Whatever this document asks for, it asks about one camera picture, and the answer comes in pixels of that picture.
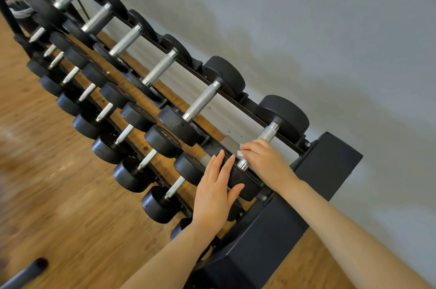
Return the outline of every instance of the person's right arm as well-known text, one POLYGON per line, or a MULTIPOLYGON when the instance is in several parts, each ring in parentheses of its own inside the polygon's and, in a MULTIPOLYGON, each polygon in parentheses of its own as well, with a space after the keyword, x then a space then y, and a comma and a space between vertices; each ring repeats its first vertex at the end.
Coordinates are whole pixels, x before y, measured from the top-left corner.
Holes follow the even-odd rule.
POLYGON ((265 184, 312 227, 357 289, 431 289, 388 248, 299 180, 265 140, 246 143, 241 151, 265 184))

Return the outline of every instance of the wall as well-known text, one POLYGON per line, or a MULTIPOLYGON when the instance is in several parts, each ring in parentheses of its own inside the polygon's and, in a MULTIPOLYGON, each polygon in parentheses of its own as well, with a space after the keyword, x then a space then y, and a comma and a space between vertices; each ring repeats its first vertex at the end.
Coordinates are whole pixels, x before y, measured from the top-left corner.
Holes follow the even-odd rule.
MULTIPOLYGON (((194 57, 229 60, 255 101, 279 94, 299 105, 310 139, 330 131, 359 150, 332 203, 436 285, 435 0, 123 2, 194 57)), ((126 29, 114 21, 107 31, 126 29)), ((147 44, 129 51, 152 67, 162 53, 147 44)), ((162 81, 188 103, 205 88, 177 64, 162 81)), ((239 143, 260 132, 220 96, 202 114, 239 143)))

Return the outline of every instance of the brown wood floor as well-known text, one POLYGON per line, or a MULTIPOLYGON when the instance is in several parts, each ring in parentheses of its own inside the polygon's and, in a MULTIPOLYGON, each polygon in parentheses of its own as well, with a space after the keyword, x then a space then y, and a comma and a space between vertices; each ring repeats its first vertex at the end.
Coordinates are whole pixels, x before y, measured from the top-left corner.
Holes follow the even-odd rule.
MULTIPOLYGON (((113 44, 106 35, 101 38, 113 44)), ((139 105, 157 115, 158 109, 115 69, 91 55, 139 105)), ((124 58, 139 72, 147 72, 131 56, 124 58)), ((129 193, 116 183, 114 166, 92 153, 92 141, 74 130, 73 117, 39 86, 27 61, 0 18, 0 284, 45 256, 48 271, 27 288, 118 288, 166 245, 178 220, 161 225, 145 215, 140 205, 144 194, 129 193)), ((85 78, 78 80, 86 84, 85 78)), ((188 108, 162 83, 156 86, 183 110, 188 108)), ((92 96, 103 103, 98 93, 92 96)), ((112 119, 126 126, 119 110, 112 119)), ((217 140, 224 138, 201 116, 196 121, 217 140)), ((149 147, 143 133, 135 131, 130 138, 144 150, 149 147)), ((183 148, 198 158, 204 155, 198 146, 183 148)), ((170 182, 178 177, 172 163, 160 156, 153 161, 170 182)), ((180 194, 193 205, 195 187, 186 183, 180 194)), ((352 285, 308 230, 265 288, 352 285)))

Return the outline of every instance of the forearm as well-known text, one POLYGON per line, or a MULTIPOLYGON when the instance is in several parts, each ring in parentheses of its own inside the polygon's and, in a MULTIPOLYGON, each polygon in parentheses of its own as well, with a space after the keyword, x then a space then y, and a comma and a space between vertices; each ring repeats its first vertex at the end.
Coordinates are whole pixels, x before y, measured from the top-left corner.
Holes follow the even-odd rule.
POLYGON ((189 225, 136 272, 121 289, 183 288, 199 256, 213 237, 189 225))
POLYGON ((289 184, 280 194, 312 227, 358 289, 431 288, 389 249, 304 181, 289 184))

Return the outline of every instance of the person's left hand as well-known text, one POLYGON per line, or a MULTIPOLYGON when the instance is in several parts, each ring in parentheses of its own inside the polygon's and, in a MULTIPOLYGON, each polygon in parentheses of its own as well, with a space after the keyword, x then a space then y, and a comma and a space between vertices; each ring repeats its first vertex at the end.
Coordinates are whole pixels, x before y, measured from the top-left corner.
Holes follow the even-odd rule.
POLYGON ((195 195, 192 225, 204 231, 205 235, 210 235, 210 239, 223 228, 232 204, 244 188, 244 184, 239 183, 227 193, 235 155, 227 160, 220 171, 223 159, 223 150, 218 156, 212 157, 195 195))

